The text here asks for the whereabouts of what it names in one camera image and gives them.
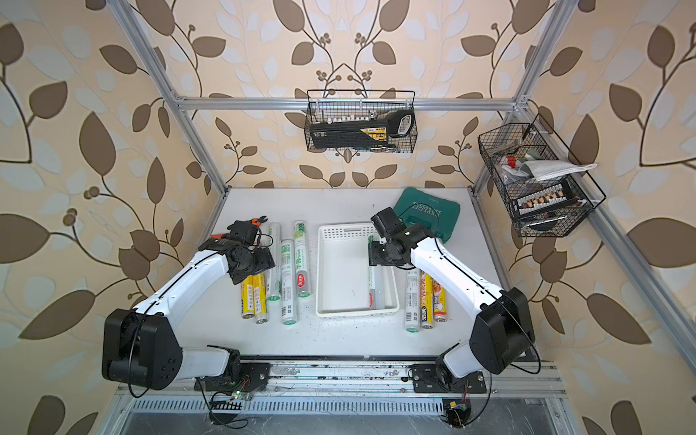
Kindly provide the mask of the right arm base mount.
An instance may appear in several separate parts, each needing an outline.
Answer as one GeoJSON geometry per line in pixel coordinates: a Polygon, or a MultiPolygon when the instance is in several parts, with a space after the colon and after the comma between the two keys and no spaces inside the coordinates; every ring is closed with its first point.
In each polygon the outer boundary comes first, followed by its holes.
{"type": "Polygon", "coordinates": [[[482,394],[488,391],[482,372],[455,377],[441,364],[413,364],[408,371],[415,393],[482,394]]]}

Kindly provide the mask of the white green wrap roll long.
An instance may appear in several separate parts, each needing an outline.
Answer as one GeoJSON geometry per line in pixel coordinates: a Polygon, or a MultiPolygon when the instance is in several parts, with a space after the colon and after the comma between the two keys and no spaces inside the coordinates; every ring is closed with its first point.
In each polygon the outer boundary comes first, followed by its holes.
{"type": "Polygon", "coordinates": [[[283,240],[280,247],[281,260],[281,321],[284,326],[297,322],[297,297],[295,296],[295,248],[291,239],[283,240]]]}

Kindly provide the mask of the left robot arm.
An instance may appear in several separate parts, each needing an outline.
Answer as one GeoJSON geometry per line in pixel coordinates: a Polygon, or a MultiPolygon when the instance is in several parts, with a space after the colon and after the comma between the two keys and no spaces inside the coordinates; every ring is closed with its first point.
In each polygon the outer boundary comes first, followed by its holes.
{"type": "Polygon", "coordinates": [[[226,233],[207,239],[190,263],[151,297],[129,310],[114,310],[104,323],[103,378],[155,391],[178,380],[239,382],[239,351],[212,344],[185,348],[176,331],[220,279],[240,285],[275,266],[269,246],[262,242],[264,222],[265,217],[235,221],[226,233]]]}

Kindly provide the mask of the orange black pliers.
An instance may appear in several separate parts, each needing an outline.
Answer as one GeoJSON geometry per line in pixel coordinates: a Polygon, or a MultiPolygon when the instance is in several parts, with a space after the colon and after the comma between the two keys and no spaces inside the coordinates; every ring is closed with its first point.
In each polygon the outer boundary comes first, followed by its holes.
{"type": "MultiPolygon", "coordinates": [[[[255,226],[257,228],[257,232],[260,233],[261,232],[261,230],[260,230],[261,225],[266,223],[267,221],[268,221],[267,216],[254,217],[253,219],[250,219],[248,221],[248,224],[255,226]]],[[[226,239],[228,237],[228,235],[231,233],[231,228],[232,228],[232,225],[230,225],[228,227],[227,233],[212,234],[211,236],[214,239],[226,239]]]]}

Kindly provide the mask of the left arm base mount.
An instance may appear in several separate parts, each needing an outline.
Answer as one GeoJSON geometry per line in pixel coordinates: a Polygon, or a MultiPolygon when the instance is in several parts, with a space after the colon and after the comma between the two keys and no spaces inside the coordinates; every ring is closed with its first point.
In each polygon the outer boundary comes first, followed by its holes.
{"type": "Polygon", "coordinates": [[[206,392],[254,393],[264,391],[269,381],[268,362],[234,362],[222,375],[198,378],[206,392]]]}

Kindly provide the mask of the white paper bundle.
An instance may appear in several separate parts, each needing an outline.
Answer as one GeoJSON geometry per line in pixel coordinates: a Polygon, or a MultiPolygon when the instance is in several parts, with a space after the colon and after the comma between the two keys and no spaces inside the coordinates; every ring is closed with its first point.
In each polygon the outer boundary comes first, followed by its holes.
{"type": "Polygon", "coordinates": [[[535,181],[550,181],[579,172],[594,170],[596,163],[577,165],[567,161],[526,161],[521,170],[531,176],[535,181]]]}

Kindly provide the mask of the white plastic basket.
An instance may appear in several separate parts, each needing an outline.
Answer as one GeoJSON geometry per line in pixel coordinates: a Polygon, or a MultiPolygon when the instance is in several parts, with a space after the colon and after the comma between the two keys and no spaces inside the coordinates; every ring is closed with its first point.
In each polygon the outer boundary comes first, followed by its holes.
{"type": "Polygon", "coordinates": [[[391,268],[379,266],[384,309],[371,310],[368,243],[378,240],[373,224],[325,225],[318,230],[315,313],[321,318],[394,315],[399,292],[391,268]]]}

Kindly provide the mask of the green tool case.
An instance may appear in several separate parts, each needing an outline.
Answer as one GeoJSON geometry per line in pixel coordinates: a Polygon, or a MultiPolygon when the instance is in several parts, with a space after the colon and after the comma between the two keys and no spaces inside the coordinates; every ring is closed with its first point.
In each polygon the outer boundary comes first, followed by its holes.
{"type": "Polygon", "coordinates": [[[443,243],[450,240],[460,217],[459,203],[416,188],[406,188],[393,210],[407,227],[419,224],[431,230],[443,243]]]}

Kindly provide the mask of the socket bit set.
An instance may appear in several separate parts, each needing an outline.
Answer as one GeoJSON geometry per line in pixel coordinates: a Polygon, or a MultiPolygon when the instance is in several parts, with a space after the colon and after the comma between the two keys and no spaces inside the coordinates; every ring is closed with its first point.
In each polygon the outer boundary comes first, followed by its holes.
{"type": "Polygon", "coordinates": [[[513,205],[520,217],[527,217],[563,207],[575,199],[576,194],[570,185],[562,182],[515,199],[513,205]]]}

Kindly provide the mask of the yellow wrap roll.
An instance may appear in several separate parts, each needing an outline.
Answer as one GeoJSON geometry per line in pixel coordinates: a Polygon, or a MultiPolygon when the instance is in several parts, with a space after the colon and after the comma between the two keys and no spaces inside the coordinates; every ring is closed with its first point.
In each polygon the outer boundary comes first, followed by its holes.
{"type": "Polygon", "coordinates": [[[254,277],[251,275],[241,284],[241,316],[250,319],[255,316],[254,277]]]}
{"type": "Polygon", "coordinates": [[[437,323],[445,323],[449,319],[447,312],[447,292],[437,281],[433,282],[432,290],[434,321],[437,323]]]}
{"type": "Polygon", "coordinates": [[[266,282],[264,273],[253,276],[253,295],[256,323],[266,324],[268,322],[268,309],[266,308],[266,282]]]}
{"type": "Polygon", "coordinates": [[[428,274],[420,272],[420,327],[431,329],[433,324],[433,282],[428,274]]]}

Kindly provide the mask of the white wrap roll red label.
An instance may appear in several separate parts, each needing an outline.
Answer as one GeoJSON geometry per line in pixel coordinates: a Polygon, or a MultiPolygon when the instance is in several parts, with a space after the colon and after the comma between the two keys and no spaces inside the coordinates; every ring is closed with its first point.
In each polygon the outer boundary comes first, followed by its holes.
{"type": "Polygon", "coordinates": [[[311,286],[309,282],[309,252],[306,236],[306,223],[298,220],[294,223],[295,244],[295,283],[297,284],[297,296],[310,297],[311,286]]]}

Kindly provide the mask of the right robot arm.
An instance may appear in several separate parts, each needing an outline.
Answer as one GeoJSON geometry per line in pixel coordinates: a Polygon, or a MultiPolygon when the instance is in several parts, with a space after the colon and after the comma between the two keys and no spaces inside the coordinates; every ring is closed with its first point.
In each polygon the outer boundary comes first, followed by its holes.
{"type": "Polygon", "coordinates": [[[368,246],[370,266],[411,265],[433,278],[472,321],[471,335],[439,358],[444,377],[460,379],[485,370],[500,374],[528,350],[538,356],[527,297],[474,272],[429,229],[410,227],[385,208],[371,217],[379,238],[368,246]]]}

